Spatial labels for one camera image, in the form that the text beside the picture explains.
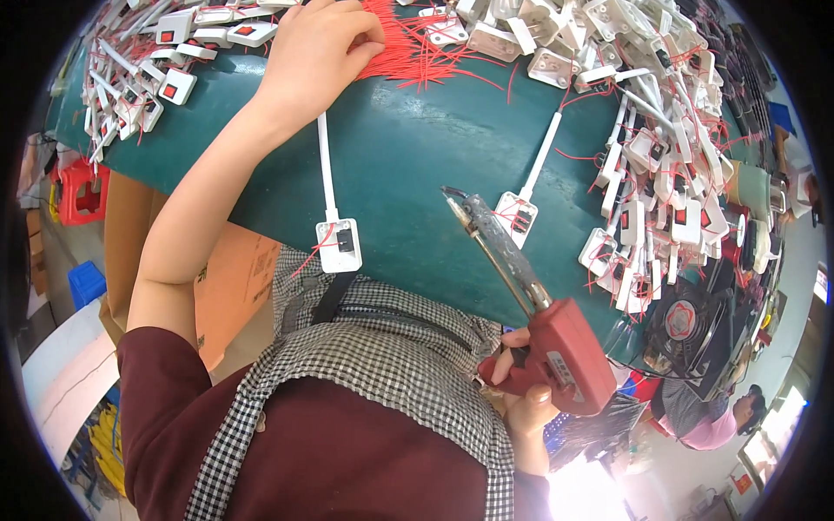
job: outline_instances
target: blue crate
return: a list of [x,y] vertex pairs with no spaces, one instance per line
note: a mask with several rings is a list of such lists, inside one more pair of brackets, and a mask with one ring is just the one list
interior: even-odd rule
[[76,311],[107,292],[104,276],[90,261],[69,270],[67,279]]
[[774,125],[779,125],[789,133],[796,136],[796,131],[794,130],[793,122],[791,121],[791,111],[788,110],[787,105],[774,102],[770,102],[769,104],[771,111],[771,141],[773,141],[773,131],[774,128],[776,128]]

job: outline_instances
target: green workbench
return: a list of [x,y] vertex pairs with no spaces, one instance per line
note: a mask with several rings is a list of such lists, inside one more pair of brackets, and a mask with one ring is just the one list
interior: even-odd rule
[[[243,54],[237,46],[198,64],[188,103],[163,102],[161,120],[141,145],[138,136],[117,141],[105,149],[104,163],[171,193],[255,92],[266,63],[260,52]],[[328,111],[336,204],[341,217],[358,222],[361,273],[501,323],[526,322],[439,186],[479,193],[490,204],[505,191],[518,193],[565,93],[527,78],[529,60],[519,60],[511,104],[505,91],[465,75],[419,93],[416,86],[398,88],[402,82],[371,78],[352,84],[336,100]],[[464,67],[505,88],[512,70],[512,64],[503,68],[474,59]],[[87,150],[83,117],[73,124],[73,114],[83,109],[82,72],[83,56],[72,66],[67,95],[53,102],[48,128],[62,143]],[[592,157],[604,148],[617,106],[613,95],[572,103],[554,145]],[[732,120],[729,110],[726,114]],[[738,135],[733,125],[731,137]],[[594,286],[589,293],[588,273],[577,262],[591,229],[605,226],[600,190],[588,193],[596,171],[592,161],[550,153],[532,198],[540,212],[524,252],[554,298],[576,299],[602,343],[620,312],[609,307],[610,295],[602,289]],[[324,191],[315,122],[258,166],[229,220],[293,248],[309,251],[316,244]],[[620,348],[610,355],[624,362],[633,358]]]

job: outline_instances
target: maroon shirt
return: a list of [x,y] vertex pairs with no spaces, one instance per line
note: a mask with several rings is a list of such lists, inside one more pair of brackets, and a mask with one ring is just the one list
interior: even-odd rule
[[[128,499],[143,521],[183,518],[247,368],[212,387],[196,351],[160,328],[118,344]],[[482,519],[486,469],[406,415],[317,378],[264,406],[224,519]],[[549,485],[515,473],[515,518],[550,519]]]

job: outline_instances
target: hand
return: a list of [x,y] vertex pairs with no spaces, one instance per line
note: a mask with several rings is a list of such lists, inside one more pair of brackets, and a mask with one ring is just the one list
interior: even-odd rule
[[[264,79],[250,104],[266,120],[316,119],[384,49],[379,19],[358,0],[311,0],[278,24]],[[348,52],[355,43],[359,45]]]
[[[506,349],[495,362],[495,370],[492,373],[492,382],[495,385],[503,382],[510,374],[513,365],[510,350],[528,345],[530,331],[527,328],[510,331],[501,336],[501,342],[509,349]],[[544,384],[534,385],[527,390],[523,398],[504,393],[504,405],[507,407],[507,426],[513,436],[540,436],[545,425],[559,413],[559,409],[550,401],[550,387]]]
[[779,216],[779,222],[782,224],[793,223],[794,221],[796,221],[796,217],[794,217],[793,210],[790,208]]
[[[516,329],[502,335],[501,342],[508,349],[499,355],[495,362],[492,382],[496,385],[510,374],[513,365],[511,349],[528,345],[530,331],[527,328]],[[513,443],[515,468],[528,474],[547,475],[550,460],[545,448],[545,425],[559,413],[559,409],[550,401],[550,387],[544,384],[534,385],[527,389],[523,398],[504,393],[504,405],[507,407],[504,422]]]

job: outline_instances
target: white shirt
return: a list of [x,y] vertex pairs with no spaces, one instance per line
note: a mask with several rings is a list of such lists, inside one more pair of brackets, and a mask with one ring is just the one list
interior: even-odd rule
[[789,135],[785,140],[785,165],[787,166],[788,202],[794,216],[811,210],[810,196],[805,188],[808,176],[813,174],[811,156],[799,143],[799,140]]

